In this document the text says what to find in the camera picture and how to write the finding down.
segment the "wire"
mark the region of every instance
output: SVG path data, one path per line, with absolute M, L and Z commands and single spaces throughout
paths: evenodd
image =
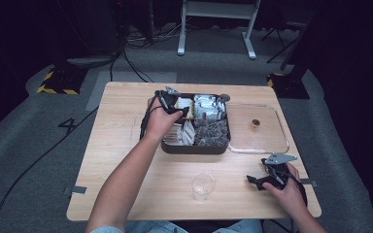
M 153 112 L 151 111 L 151 108 L 153 107 L 153 102 L 155 101 L 156 97 L 158 97 L 158 93 L 159 93 L 158 91 L 155 92 L 155 94 L 153 95 L 153 99 L 150 102 L 150 105 L 145 111 L 144 118 L 142 119 L 142 122 L 141 122 L 141 133 L 139 135 L 139 140 L 141 140 L 144 137 L 145 130 L 147 129 L 147 126 L 148 126 L 148 121 L 150 120 L 150 114 Z
M 135 49 L 135 50 L 137 50 L 137 49 L 147 49 L 147 48 L 151 47 L 152 45 L 154 45 L 158 42 L 165 42 L 165 41 L 170 40 L 173 37 L 180 36 L 181 33 L 172 34 L 172 33 L 177 32 L 180 27 L 181 27 L 181 24 L 178 24 L 175 27 L 173 27 L 172 29 L 168 29 L 166 31 L 162 31 L 162 28 L 156 30 L 157 33 L 154 33 L 154 35 L 153 35 L 153 43 L 152 44 L 149 43 L 147 38 L 143 37 L 142 34 L 141 34 L 141 36 L 138 36 L 138 33 L 139 33 L 138 31 L 132 31 L 130 33 L 130 35 L 127 37 L 127 41 L 128 42 L 141 42 L 142 41 L 142 45 L 134 45 L 134 44 L 128 43 L 126 46 L 131 48 L 131 49 Z
M 73 127 L 68 133 L 66 133 L 65 136 L 63 136 L 58 142 L 56 142 L 49 150 L 47 150 L 46 152 L 44 152 L 40 157 L 38 157 L 38 159 L 36 159 L 31 165 L 29 165 L 28 168 L 26 168 L 18 177 L 17 179 L 12 183 L 11 187 L 7 190 L 7 192 L 5 193 L 4 197 L 2 198 L 1 200 L 1 203 L 0 203 L 0 212 L 2 210 L 2 207 L 6 201 L 6 199 L 8 198 L 9 194 L 11 193 L 12 189 L 14 189 L 14 187 L 17 185 L 17 183 L 23 178 L 23 176 L 28 173 L 39 161 L 41 161 L 41 159 L 43 159 L 47 154 L 49 154 L 53 149 L 55 149 L 59 144 L 61 144 L 72 132 L 75 131 L 75 129 L 77 129 L 82 123 L 84 123 L 84 121 L 89 117 L 91 116 L 93 113 L 95 113 L 97 110 L 98 110 L 99 107 L 96 107 L 94 110 L 92 110 L 88 115 L 86 115 L 86 117 L 81 120 L 81 122 L 79 122 L 75 127 Z
M 114 63 L 115 63 L 115 61 L 116 61 L 117 59 L 118 59 L 118 57 L 116 56 L 115 59 L 111 62 L 111 66 L 110 66 L 110 77 L 111 77 L 111 82 L 114 81 L 114 75 L 113 75 L 113 73 L 112 73 L 112 68 L 113 68 Z
M 123 50 L 123 58 L 126 60 L 126 62 L 129 64 L 129 66 L 132 68 L 132 70 L 135 72 L 135 74 L 137 74 L 137 76 L 143 80 L 145 83 L 148 83 L 148 81 L 146 81 L 139 73 L 143 74 L 144 76 L 148 77 L 148 79 L 153 83 L 153 80 L 151 79 L 150 76 L 148 76 L 147 74 L 145 74 L 144 72 L 138 70 L 134 63 L 131 62 L 129 59 L 128 59 L 128 56 L 126 55 L 126 52 L 125 50 Z
M 269 174 L 269 171 L 272 171 L 274 170 L 270 165 L 265 165 L 265 172 Z M 295 183 L 298 185 L 298 188 L 299 188 L 299 191 L 302 193 L 305 193 L 305 188 L 304 188 L 304 185 L 302 185 L 302 183 L 291 173 L 291 172 L 282 172 L 282 171 L 277 171 L 275 170 L 276 173 L 278 174 L 281 174 L 281 175 L 284 175 L 284 176 L 287 176 L 288 178 L 292 179 L 295 181 Z M 304 196 L 304 194 L 302 194 L 302 198 L 304 199 L 304 202 L 305 202 L 305 205 L 308 205 L 308 201 L 306 199 L 306 196 Z M 293 219 L 291 218 L 290 219 L 290 230 L 286 229 L 280 222 L 276 221 L 276 220 L 273 220 L 273 219 L 269 219 L 271 220 L 272 222 L 274 222 L 275 224 L 277 224 L 278 226 L 280 226 L 281 228 L 283 228 L 285 231 L 289 232 L 289 233 L 293 233 L 294 232 L 294 224 L 293 224 Z
M 152 113 L 155 109 L 159 109 L 159 108 L 162 108 L 162 106 L 158 106 L 158 107 L 153 108 L 153 109 L 150 111 L 150 113 Z

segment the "human hand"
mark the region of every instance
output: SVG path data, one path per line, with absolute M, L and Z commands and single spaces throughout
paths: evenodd
M 289 163 L 287 163 L 287 167 L 289 172 L 300 182 L 298 170 Z M 264 183 L 262 186 L 277 198 L 278 203 L 291 217 L 308 213 L 298 184 L 293 179 L 288 178 L 287 185 L 283 190 L 276 188 L 271 183 Z
M 148 100 L 148 106 L 150 105 L 152 99 Z M 146 137 L 154 138 L 157 140 L 162 140 L 162 138 L 169 132 L 173 123 L 183 115 L 182 111 L 178 111 L 172 115 L 168 115 L 163 109 L 156 98 L 153 101 L 153 106 L 151 107 L 150 119 L 147 125 Z

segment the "human arm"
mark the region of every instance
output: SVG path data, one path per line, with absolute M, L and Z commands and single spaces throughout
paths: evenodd
M 159 143 L 182 115 L 182 112 L 168 115 L 159 106 L 159 101 L 155 99 L 145 136 L 118 165 L 99 191 L 85 232 L 101 226 L 114 226 L 124 230 L 126 219 Z
M 287 166 L 289 172 L 300 182 L 298 171 L 289 163 Z M 308 211 L 299 191 L 298 184 L 295 181 L 288 179 L 287 185 L 283 190 L 276 188 L 271 183 L 264 183 L 262 186 L 277 198 L 278 203 L 283 207 L 284 211 L 295 221 L 299 232 L 326 232 Z

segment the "small round object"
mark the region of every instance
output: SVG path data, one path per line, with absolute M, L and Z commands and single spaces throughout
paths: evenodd
M 229 95 L 227 95 L 227 94 L 222 94 L 222 95 L 220 95 L 220 101 L 221 101 L 222 103 L 226 103 L 226 102 L 228 102 L 229 100 L 231 100 L 231 97 L 230 97 Z
M 261 124 L 261 122 L 259 122 L 259 120 L 253 119 L 253 128 L 259 127 L 260 124 Z

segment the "black cable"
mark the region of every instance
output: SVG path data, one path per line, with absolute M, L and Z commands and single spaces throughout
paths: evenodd
M 131 31 L 130 35 L 127 37 L 128 42 L 136 43 L 137 41 L 142 41 L 142 45 L 134 45 L 134 44 L 128 43 L 126 46 L 134 50 L 147 49 L 155 45 L 158 42 L 165 42 L 165 41 L 172 39 L 175 36 L 179 36 L 179 35 L 175 35 L 175 33 L 179 32 L 180 30 L 181 30 L 180 24 L 174 26 L 171 29 L 166 29 L 165 31 L 163 31 L 162 28 L 156 29 L 153 32 L 153 43 L 150 43 L 149 41 L 147 41 L 147 39 L 143 37 L 142 34 L 139 33 L 138 31 Z
M 265 232 L 265 228 L 264 228 L 264 226 L 263 226 L 265 220 L 264 220 L 264 219 L 260 219 L 259 221 L 261 222 L 262 232 Z
M 60 143 L 62 143 L 72 132 L 75 131 L 75 129 L 77 129 L 82 123 L 84 123 L 84 121 L 89 117 L 91 116 L 93 113 L 95 113 L 97 110 L 98 110 L 99 107 L 96 107 L 94 110 L 92 110 L 83 120 L 81 120 L 81 122 L 79 122 L 75 127 L 73 127 L 69 133 L 67 133 L 65 136 L 63 136 L 58 142 L 56 142 L 49 150 L 47 150 L 46 152 L 44 152 L 40 157 L 38 157 L 38 159 L 36 159 L 31 165 L 29 165 L 28 168 L 26 168 L 26 170 L 24 170 L 22 172 L 22 174 L 20 174 L 20 176 L 17 177 L 17 179 L 12 183 L 11 187 L 7 190 L 7 192 L 5 193 L 4 197 L 2 198 L 1 200 L 1 203 L 0 203 L 0 212 L 1 212 L 1 209 L 6 201 L 6 199 L 8 198 L 9 194 L 11 193 L 12 189 L 14 189 L 14 187 L 17 185 L 17 183 L 20 181 L 20 179 L 23 178 L 23 176 L 29 172 L 42 158 L 44 158 L 48 153 L 50 153 L 53 149 L 55 149 Z
M 126 55 L 126 52 L 125 50 L 122 51 L 122 54 L 123 54 L 123 58 L 126 60 L 126 62 L 129 64 L 129 66 L 132 68 L 132 70 L 135 72 L 135 74 L 142 80 L 144 81 L 145 83 L 148 83 L 148 81 L 146 81 L 139 73 L 142 73 L 143 75 L 145 75 L 146 77 L 148 77 L 148 79 L 153 83 L 153 80 L 151 79 L 150 76 L 148 76 L 147 74 L 145 74 L 144 72 L 138 70 L 134 63 L 131 62 L 129 59 L 128 59 L 128 56 Z
M 265 168 L 269 168 L 269 169 L 273 169 L 271 166 L 269 166 L 269 165 L 266 165 L 265 166 Z M 282 174 L 282 175 L 284 175 L 284 176 L 287 176 L 288 178 L 290 178 L 290 179 L 292 179 L 292 180 L 294 180 L 295 181 L 295 183 L 298 185 L 298 189 L 299 189 L 299 191 L 301 192 L 301 194 L 304 192 L 305 193 L 305 187 L 304 187 L 304 185 L 291 173 L 291 172 L 288 172 L 288 173 L 286 173 L 286 172 L 281 172 L 281 171 L 275 171 L 276 173 L 278 173 L 278 174 Z M 305 205 L 308 205 L 308 201 L 307 201 L 307 199 L 306 199 L 306 196 L 304 196 L 303 194 L 302 194 L 302 199 L 304 199 L 304 202 L 305 202 Z M 291 230 L 288 230 L 288 229 L 286 229 L 281 223 L 279 223 L 278 221 L 275 221 L 275 220 L 272 220 L 272 219 L 270 219 L 272 222 L 274 222 L 274 223 L 276 223 L 277 225 L 279 225 L 281 228 L 283 228 L 285 231 L 287 231 L 287 232 L 289 232 L 289 233 L 293 233 L 294 231 L 294 224 L 293 224 L 293 219 L 291 218 L 290 219 L 290 222 L 291 222 Z
M 139 140 L 141 140 L 144 137 L 145 130 L 147 129 L 148 121 L 150 120 L 150 114 L 153 112 L 153 110 L 159 108 L 159 107 L 155 107 L 151 110 L 151 108 L 153 107 L 153 102 L 155 101 L 157 96 L 158 96 L 158 91 L 155 92 L 153 99 L 151 100 L 149 106 L 147 107 L 147 110 L 145 111 L 144 118 L 142 119 L 142 122 L 141 122 L 141 133 L 139 135 Z
M 118 59 L 118 57 L 116 56 L 116 57 L 114 58 L 114 60 L 111 62 L 111 66 L 110 66 L 110 78 L 111 78 L 111 82 L 114 81 L 114 77 L 113 77 L 113 74 L 112 74 L 112 68 L 113 68 L 114 63 L 115 63 L 115 61 L 116 61 L 117 59 Z

